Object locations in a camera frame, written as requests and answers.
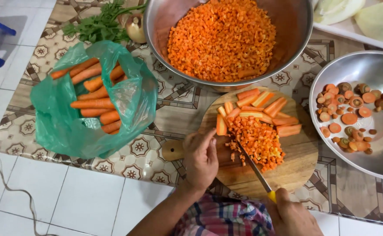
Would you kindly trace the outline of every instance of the green plastic bag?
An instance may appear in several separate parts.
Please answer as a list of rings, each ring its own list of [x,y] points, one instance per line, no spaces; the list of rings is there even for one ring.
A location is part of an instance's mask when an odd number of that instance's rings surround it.
[[[53,71],[79,64],[89,58],[100,60],[102,80],[121,117],[118,134],[101,130],[97,118],[84,118],[70,107],[77,95],[88,91],[83,83],[73,85],[69,73],[53,80],[47,76],[30,94],[36,109],[36,141],[53,152],[83,159],[107,158],[137,137],[155,119],[158,82],[146,64],[133,58],[122,45],[100,41],[87,49],[78,43],[56,63]],[[119,61],[128,79],[112,87],[109,75]]]

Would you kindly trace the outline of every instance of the white tray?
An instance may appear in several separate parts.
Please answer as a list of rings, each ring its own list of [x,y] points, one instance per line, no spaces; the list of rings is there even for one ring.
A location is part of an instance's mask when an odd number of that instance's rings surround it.
[[[374,4],[380,3],[379,0],[366,0],[365,7],[372,6]],[[372,38],[366,37],[362,31],[359,29],[359,27],[356,24],[355,19],[349,18],[345,21],[341,21],[339,23],[331,24],[331,25],[323,25],[314,23],[314,27],[316,29],[334,34],[339,35],[344,38],[356,40],[359,42],[363,42],[369,45],[373,45],[376,47],[383,48],[383,42],[379,40],[374,40]]]

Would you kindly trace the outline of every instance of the knife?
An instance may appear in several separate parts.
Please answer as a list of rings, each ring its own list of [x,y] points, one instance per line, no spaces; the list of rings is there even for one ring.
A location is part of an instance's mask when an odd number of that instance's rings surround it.
[[[241,145],[240,142],[237,142],[238,146],[241,148],[243,151],[244,156],[247,159],[247,163],[251,166],[251,169],[253,169],[254,173],[256,174],[257,178],[260,180],[262,183],[264,189],[267,192],[267,196],[272,200],[274,203],[276,203],[276,192],[272,190],[272,188],[269,186],[269,184],[266,182],[264,177],[262,176],[262,173],[260,173],[259,169],[257,168],[256,164],[254,161],[248,156],[247,152],[244,150],[243,146]]]

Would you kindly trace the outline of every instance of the wooden cutting board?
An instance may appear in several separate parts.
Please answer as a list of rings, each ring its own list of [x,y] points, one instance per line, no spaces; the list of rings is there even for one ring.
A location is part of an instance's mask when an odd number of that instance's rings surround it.
[[[216,99],[208,108],[203,116],[202,124],[199,132],[208,131],[216,127],[217,108],[223,106],[225,102],[237,101],[236,94],[242,91],[256,88],[250,86],[229,92]],[[264,178],[273,190],[285,188],[290,192],[304,185],[312,173],[318,159],[318,138],[311,117],[303,110],[302,106],[289,96],[266,87],[257,87],[261,92],[267,90],[274,93],[266,107],[279,97],[285,97],[288,101],[281,112],[292,115],[298,118],[302,124],[300,134],[280,138],[281,148],[286,153],[284,163],[279,165],[275,170],[269,170],[263,174]],[[255,173],[249,165],[242,166],[239,158],[235,162],[231,161],[231,149],[225,146],[225,143],[230,142],[231,138],[226,136],[217,136],[217,156],[219,160],[219,171],[216,177],[229,189],[249,196],[254,199],[260,199],[267,195],[262,184],[257,179]],[[163,144],[163,157],[168,161],[178,160],[184,157],[182,141],[170,140]]]

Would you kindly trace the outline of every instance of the yellow knife handle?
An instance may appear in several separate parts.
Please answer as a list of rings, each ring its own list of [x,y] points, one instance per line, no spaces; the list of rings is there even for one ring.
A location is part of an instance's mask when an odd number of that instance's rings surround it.
[[[274,203],[277,203],[276,202],[276,192],[275,191],[270,191],[267,193],[267,196],[270,198],[270,200],[272,200]]]

